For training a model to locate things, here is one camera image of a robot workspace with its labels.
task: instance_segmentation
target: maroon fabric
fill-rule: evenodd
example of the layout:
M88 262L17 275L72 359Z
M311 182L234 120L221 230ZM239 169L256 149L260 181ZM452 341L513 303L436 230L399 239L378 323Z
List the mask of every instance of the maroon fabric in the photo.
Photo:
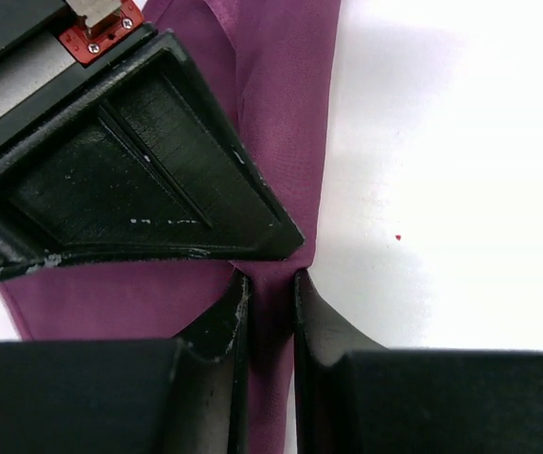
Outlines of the maroon fabric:
M43 271L1 287L27 339L169 337L254 279L251 452L280 454L292 372L290 283L313 259L340 0L149 0L172 27L264 178L307 236L282 263L168 262Z

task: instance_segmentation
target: folded fabric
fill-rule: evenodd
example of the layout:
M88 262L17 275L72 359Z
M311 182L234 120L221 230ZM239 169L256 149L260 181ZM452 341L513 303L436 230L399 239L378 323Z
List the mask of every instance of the folded fabric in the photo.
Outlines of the folded fabric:
M200 67L263 177L307 237L282 263L157 262L43 271L1 286L24 339L171 337L254 279L250 445L280 454L292 373L293 275L315 250L340 0L149 0Z

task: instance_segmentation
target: black plastic part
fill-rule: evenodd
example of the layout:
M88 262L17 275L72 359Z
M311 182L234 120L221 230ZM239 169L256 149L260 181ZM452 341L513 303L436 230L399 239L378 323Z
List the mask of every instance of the black plastic part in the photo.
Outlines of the black plastic part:
M89 66L76 62L17 107L0 117L0 148L35 121L42 118L65 98L115 64L132 49L153 38L158 30L152 24L137 28Z
M543 354L383 350L296 285L302 454L543 454Z
M0 157L0 281L109 261L280 260L302 243L171 33Z
M0 57L68 11L63 0L0 0Z
M250 287L174 340L0 344L0 454L244 454Z

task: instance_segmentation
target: white background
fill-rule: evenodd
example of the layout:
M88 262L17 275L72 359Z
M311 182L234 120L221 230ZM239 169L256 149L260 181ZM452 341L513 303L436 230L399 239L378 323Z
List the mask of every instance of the white background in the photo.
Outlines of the white background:
M331 96L324 297L388 346L543 350L543 3L343 0Z

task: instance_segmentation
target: silver metal plate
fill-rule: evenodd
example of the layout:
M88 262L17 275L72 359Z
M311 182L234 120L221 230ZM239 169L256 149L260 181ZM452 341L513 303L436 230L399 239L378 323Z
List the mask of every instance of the silver metal plate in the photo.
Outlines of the silver metal plate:
M0 62L0 117L76 61L50 34L40 35Z
M122 8L120 0L66 0L66 3L78 17L84 17L85 25L89 28Z

